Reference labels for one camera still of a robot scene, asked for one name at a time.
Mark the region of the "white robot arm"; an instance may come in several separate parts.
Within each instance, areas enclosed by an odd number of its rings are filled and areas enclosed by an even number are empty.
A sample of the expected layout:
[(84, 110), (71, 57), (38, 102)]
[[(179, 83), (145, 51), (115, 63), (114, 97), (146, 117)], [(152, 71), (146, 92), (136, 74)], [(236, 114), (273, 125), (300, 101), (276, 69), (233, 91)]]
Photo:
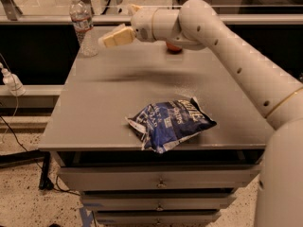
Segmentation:
[(101, 36), (103, 47), (137, 39), (187, 49), (209, 48), (275, 130), (261, 164), (255, 227), (303, 227), (303, 87), (231, 31), (203, 0), (180, 9), (129, 6), (129, 26)]

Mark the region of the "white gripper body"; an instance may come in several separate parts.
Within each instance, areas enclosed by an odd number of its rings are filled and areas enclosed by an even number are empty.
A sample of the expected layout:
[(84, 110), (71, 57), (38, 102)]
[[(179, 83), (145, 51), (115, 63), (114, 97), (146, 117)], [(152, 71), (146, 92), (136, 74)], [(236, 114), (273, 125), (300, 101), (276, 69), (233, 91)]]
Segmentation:
[(136, 38), (141, 42), (153, 43), (155, 41), (152, 34), (152, 19), (154, 9), (143, 8), (137, 11), (131, 19), (131, 26)]

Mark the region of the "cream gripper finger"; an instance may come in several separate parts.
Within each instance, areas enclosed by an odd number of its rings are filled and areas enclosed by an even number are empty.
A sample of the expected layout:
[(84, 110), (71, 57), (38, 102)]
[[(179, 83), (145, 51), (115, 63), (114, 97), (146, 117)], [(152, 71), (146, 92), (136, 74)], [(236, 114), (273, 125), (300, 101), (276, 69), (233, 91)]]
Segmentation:
[(140, 9), (142, 9), (142, 7), (135, 4), (129, 4), (127, 6), (128, 14), (130, 16), (134, 16)]
[(98, 39), (98, 45), (110, 48), (119, 45), (131, 44), (135, 39), (134, 30), (125, 24), (115, 27), (112, 31), (105, 33)]

